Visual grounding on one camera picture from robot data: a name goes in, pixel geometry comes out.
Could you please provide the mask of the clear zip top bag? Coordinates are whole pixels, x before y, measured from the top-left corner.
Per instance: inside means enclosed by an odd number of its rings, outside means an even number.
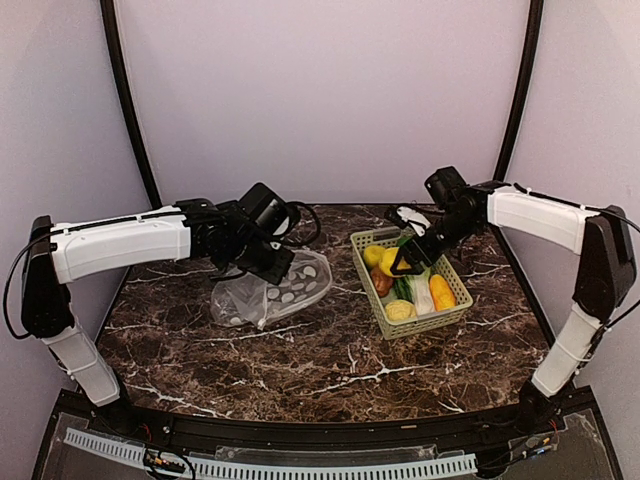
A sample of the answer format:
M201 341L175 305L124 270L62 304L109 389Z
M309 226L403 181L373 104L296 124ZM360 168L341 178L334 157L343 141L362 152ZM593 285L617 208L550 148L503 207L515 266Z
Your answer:
M262 330L321 300L332 283L326 256L298 250L289 271L277 285L253 274L217 283L211 293L210 312L219 326L251 324Z

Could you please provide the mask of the yellow round bun toy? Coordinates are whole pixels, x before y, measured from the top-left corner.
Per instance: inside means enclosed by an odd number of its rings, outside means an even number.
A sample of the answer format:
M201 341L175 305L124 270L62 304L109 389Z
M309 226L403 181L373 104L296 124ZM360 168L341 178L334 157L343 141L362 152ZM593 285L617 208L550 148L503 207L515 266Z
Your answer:
M363 253L362 258L368 269L373 269L379 265L386 248L381 245L368 245Z

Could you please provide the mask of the beige plastic basket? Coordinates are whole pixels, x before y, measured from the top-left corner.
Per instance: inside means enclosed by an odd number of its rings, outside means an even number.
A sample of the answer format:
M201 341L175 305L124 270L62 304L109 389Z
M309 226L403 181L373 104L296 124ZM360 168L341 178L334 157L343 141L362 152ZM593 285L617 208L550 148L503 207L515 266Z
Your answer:
M433 330L461 320L473 300L442 256L421 274L392 277L392 257L410 231L397 227L356 232L353 262L386 340Z

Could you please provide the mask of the green bok choy toy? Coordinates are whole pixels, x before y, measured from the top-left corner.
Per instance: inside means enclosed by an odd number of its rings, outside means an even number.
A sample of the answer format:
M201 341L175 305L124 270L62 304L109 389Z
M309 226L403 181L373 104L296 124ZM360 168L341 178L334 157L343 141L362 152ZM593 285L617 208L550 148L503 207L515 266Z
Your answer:
M429 289L430 269L421 275L407 275L394 280L393 290L396 300L402 299L414 304L417 315L426 315L435 310Z

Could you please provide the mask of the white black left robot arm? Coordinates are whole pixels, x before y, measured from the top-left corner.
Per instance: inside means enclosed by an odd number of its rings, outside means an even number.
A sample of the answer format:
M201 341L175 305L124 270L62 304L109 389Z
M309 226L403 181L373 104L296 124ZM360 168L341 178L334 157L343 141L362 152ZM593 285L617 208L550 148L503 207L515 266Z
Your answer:
M23 268L21 322L83 390L97 415L120 436L141 427L123 382L98 352L71 307L70 283L103 271L154 261L209 259L217 270L235 267L272 285L294 259L287 235L300 220L262 183L239 200L178 201L140 214L84 223L37 218L13 264Z

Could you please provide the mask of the yellow lemon toy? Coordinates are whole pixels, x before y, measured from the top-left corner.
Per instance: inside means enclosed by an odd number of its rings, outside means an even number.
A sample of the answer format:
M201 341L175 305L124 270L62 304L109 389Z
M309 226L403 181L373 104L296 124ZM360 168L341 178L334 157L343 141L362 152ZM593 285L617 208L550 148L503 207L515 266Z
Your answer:
M378 265L378 267L389 277L392 278L398 278L400 277L400 274L393 274L391 271L391 267L394 263L394 261L396 260L396 257L398 255L399 252L399 248L398 247L390 247L387 248L384 252L384 255ZM399 264L397 265L397 268L400 271L406 271L409 270L411 268L411 266L404 260L401 259Z

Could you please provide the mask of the pale yellow bread toy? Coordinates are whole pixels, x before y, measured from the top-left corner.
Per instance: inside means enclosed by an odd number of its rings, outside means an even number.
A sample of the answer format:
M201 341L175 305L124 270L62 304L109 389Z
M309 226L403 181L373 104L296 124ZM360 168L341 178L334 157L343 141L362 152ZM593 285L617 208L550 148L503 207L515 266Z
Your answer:
M417 312L413 303L398 299L385 306L385 314L390 323L399 323L414 318Z

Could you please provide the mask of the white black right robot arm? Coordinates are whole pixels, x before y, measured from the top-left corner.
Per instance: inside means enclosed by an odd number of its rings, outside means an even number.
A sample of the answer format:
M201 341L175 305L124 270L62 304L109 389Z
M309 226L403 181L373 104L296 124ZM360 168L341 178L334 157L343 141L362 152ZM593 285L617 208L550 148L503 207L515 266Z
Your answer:
M408 204L385 213L394 225L412 231L392 263L394 274L422 272L486 226L541 238L579 258L568 318L510 413L511 426L530 434L551 419L560 393L621 320L616 311L637 279L630 235L636 225L616 205L582 205L497 180L470 185L453 166L438 169L424 185L442 213L438 220L429 222Z

